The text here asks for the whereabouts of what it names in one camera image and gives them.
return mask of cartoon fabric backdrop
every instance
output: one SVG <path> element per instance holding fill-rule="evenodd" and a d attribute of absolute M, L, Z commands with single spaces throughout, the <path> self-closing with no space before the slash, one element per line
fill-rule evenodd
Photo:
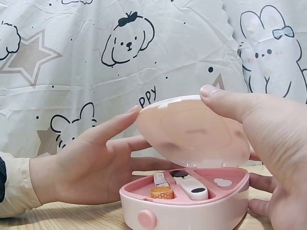
<path fill-rule="evenodd" d="M 249 91 L 307 103 L 307 1 L 223 2 Z"/>
<path fill-rule="evenodd" d="M 0 149 L 16 157 L 56 154 L 135 104 L 204 84 L 247 92 L 219 0 L 0 3 Z"/>

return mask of pink button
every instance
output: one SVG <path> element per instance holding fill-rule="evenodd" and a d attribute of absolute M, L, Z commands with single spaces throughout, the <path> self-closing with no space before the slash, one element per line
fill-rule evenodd
<path fill-rule="evenodd" d="M 148 230 L 154 229 L 157 225 L 157 217 L 152 211 L 148 209 L 143 209 L 139 212 L 138 221 L 143 228 Z"/>

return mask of pink lid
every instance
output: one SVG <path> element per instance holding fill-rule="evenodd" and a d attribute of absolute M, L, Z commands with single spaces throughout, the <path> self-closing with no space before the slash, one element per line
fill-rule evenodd
<path fill-rule="evenodd" d="M 136 124 L 153 148 L 183 167 L 236 167 L 249 159 L 242 125 L 214 113 L 199 95 L 153 103 Z"/>

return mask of ring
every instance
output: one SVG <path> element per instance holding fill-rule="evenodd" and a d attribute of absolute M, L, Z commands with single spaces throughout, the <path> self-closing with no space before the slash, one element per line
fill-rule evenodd
<path fill-rule="evenodd" d="M 155 187 L 150 190 L 150 197 L 153 199 L 174 199 L 174 192 L 170 186 Z"/>

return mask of hand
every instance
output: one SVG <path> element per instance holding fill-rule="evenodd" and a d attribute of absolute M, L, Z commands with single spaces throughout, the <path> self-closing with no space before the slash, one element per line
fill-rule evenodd
<path fill-rule="evenodd" d="M 55 156 L 31 159 L 31 182 L 40 202 L 111 203 L 119 200 L 124 184 L 140 177 L 133 171 L 180 168 L 163 159 L 132 158 L 131 152 L 150 147 L 143 137 L 110 140 L 131 126 L 139 111 L 134 107 L 85 131 Z"/>
<path fill-rule="evenodd" d="M 307 226 L 307 106 L 267 94 L 232 93 L 213 86 L 201 99 L 214 112 L 240 122 L 251 146 L 274 177 L 251 173 L 250 185 L 272 193 L 249 208 L 268 216 L 275 230 Z"/>

